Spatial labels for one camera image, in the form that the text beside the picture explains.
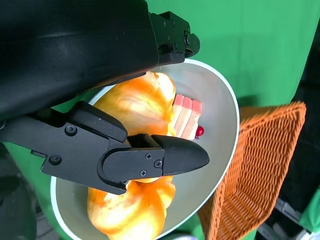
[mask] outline white bowl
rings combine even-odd
[[[155,72],[168,74],[176,84],[176,92],[202,102],[199,125],[204,135],[196,140],[208,153],[210,163],[198,170],[173,178],[174,200],[167,209],[163,231],[170,233],[190,218],[214,193],[234,155],[239,132],[239,110],[233,90],[214,68],[196,60],[157,67]],[[111,86],[103,88],[89,103],[94,104]],[[87,187],[51,178],[53,212],[62,229],[74,240],[102,240],[87,215]]]

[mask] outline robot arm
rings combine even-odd
[[[182,63],[199,51],[188,22],[149,13],[144,0],[0,0],[0,142],[44,158],[41,171],[109,193],[128,180],[177,175],[208,164],[194,142],[128,136],[76,94]]]

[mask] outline pink wafer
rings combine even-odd
[[[178,120],[179,114],[182,109],[182,105],[184,104],[184,96],[177,94],[175,96],[174,102],[173,102],[173,121],[172,121],[172,126],[174,126]]]
[[[190,115],[192,113],[192,104],[193,101],[189,97],[184,97],[181,112],[177,118],[177,121],[174,126],[177,137],[181,137]]]
[[[201,116],[201,112],[202,112],[201,102],[197,100],[193,100],[192,113],[190,115],[190,118],[188,119],[188,122],[185,128],[183,129],[181,138],[188,139],[188,140],[195,139],[196,131],[198,128],[198,120],[199,120],[199,117]]]

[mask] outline black plastic cover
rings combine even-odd
[[[209,156],[200,145],[179,137],[152,135],[163,149],[163,176],[191,172],[209,163]]]
[[[145,0],[0,0],[0,120],[128,80],[158,60]]]
[[[78,101],[73,106],[68,119],[122,143],[128,136],[120,121],[84,101]]]

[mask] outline wicker basket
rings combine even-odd
[[[288,171],[306,106],[244,107],[230,167],[198,211],[206,240],[240,239],[271,214]]]

